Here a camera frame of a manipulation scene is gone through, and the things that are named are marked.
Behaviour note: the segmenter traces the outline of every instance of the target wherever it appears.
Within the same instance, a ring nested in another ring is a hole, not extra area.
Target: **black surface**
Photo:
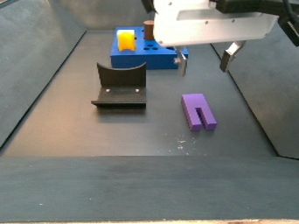
[[[0,158],[1,221],[299,219],[277,157]]]
[[[144,111],[97,109],[89,103],[99,89],[95,63],[109,67],[111,38],[111,31],[85,34],[2,156],[276,155],[209,45],[188,48],[184,77],[176,70],[146,71]],[[204,94],[218,122],[213,131],[189,131],[181,95],[196,93]]]

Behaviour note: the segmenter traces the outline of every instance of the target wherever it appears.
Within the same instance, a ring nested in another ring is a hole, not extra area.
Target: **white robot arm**
[[[277,19],[285,35],[299,46],[299,0],[292,1],[142,0],[154,11],[154,40],[161,46],[173,46],[181,74],[186,66],[182,46],[232,41],[220,62],[225,72],[245,41],[261,39]]]

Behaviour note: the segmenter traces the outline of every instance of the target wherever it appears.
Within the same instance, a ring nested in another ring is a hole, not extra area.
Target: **bin floor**
[[[274,156],[209,45],[189,46],[186,74],[146,71],[146,108],[97,109],[95,63],[109,64],[111,31],[87,31],[31,106],[3,157]],[[190,132],[181,95],[204,94],[218,126]]]

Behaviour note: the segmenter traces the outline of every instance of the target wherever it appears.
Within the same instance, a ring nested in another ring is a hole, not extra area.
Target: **orange object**
[[[117,50],[121,52],[125,49],[133,51],[136,49],[136,34],[134,30],[117,30]]]

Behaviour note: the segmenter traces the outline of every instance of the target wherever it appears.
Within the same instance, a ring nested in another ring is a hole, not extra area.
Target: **yellow peg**
[[[128,49],[133,51],[136,49],[136,33],[134,30],[117,30],[117,50],[121,52]]]

